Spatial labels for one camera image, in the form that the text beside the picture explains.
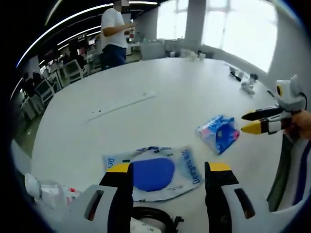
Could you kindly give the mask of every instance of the white cup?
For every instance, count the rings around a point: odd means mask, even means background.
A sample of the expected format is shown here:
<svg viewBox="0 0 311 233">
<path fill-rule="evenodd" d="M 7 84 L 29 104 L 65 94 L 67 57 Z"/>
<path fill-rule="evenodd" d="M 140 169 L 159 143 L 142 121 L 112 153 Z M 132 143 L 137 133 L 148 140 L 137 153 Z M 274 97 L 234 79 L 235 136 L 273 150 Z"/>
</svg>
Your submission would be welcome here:
<svg viewBox="0 0 311 233">
<path fill-rule="evenodd" d="M 205 57 L 206 57 L 206 54 L 204 53 L 199 54 L 200 61 L 204 61 Z"/>
</svg>

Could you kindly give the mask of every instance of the window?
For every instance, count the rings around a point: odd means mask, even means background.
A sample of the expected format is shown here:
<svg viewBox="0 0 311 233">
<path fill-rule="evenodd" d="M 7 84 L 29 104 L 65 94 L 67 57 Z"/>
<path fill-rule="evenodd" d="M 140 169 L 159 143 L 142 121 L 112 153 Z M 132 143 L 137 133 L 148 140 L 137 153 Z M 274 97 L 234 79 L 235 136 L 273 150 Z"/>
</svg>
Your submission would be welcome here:
<svg viewBox="0 0 311 233">
<path fill-rule="evenodd" d="M 185 38 L 189 0 L 168 0 L 158 10 L 156 37 Z"/>
<path fill-rule="evenodd" d="M 207 0 L 202 44 L 268 72 L 276 46 L 276 21 L 274 6 L 263 0 Z"/>
</svg>

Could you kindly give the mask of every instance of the table surface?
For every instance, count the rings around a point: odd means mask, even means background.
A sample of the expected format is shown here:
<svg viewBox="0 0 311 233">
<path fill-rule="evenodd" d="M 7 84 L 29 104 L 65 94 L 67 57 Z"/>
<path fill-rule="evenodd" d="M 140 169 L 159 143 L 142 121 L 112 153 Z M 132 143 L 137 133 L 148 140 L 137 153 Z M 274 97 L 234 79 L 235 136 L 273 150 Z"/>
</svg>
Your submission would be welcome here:
<svg viewBox="0 0 311 233">
<path fill-rule="evenodd" d="M 92 111 L 111 101 L 153 90 L 156 97 L 130 105 L 86 123 Z M 140 61 L 112 68 L 75 82 L 51 100 L 41 120 L 32 154 L 32 174 L 40 180 L 85 190 L 98 184 L 102 156 L 145 146 L 192 146 L 204 175 L 204 162 L 229 163 L 239 182 L 267 197 L 281 154 L 282 132 L 274 135 L 241 133 L 221 156 L 195 134 L 195 129 L 218 114 L 241 116 L 276 103 L 260 82 L 250 96 L 229 76 L 225 62 L 182 58 Z M 179 232 L 207 232 L 205 190 L 199 188 L 173 200 L 135 203 L 185 219 Z"/>
</svg>

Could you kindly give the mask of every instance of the robotic arm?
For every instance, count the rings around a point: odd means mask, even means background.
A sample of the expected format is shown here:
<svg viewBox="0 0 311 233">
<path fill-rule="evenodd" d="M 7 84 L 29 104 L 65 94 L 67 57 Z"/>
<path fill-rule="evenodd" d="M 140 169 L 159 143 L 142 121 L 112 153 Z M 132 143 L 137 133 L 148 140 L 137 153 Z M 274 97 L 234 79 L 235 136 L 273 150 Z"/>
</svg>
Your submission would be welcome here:
<svg viewBox="0 0 311 233">
<path fill-rule="evenodd" d="M 301 112 L 307 104 L 304 103 L 304 98 L 306 100 L 307 98 L 302 92 L 296 75 L 290 80 L 278 80 L 276 93 L 278 105 L 257 109 L 242 116 L 242 119 L 252 121 L 241 128 L 243 132 L 273 134 L 286 129 L 292 124 L 292 115 Z"/>
</svg>

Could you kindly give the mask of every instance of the plastic package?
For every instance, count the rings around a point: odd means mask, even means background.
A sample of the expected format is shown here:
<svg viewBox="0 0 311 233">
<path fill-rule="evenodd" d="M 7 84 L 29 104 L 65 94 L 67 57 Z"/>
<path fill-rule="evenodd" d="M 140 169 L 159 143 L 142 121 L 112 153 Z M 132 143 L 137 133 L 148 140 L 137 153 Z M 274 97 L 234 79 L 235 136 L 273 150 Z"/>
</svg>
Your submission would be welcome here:
<svg viewBox="0 0 311 233">
<path fill-rule="evenodd" d="M 227 118 L 224 115 L 217 115 L 196 131 L 217 154 L 222 154 L 240 135 L 234 127 L 234 118 Z"/>
</svg>

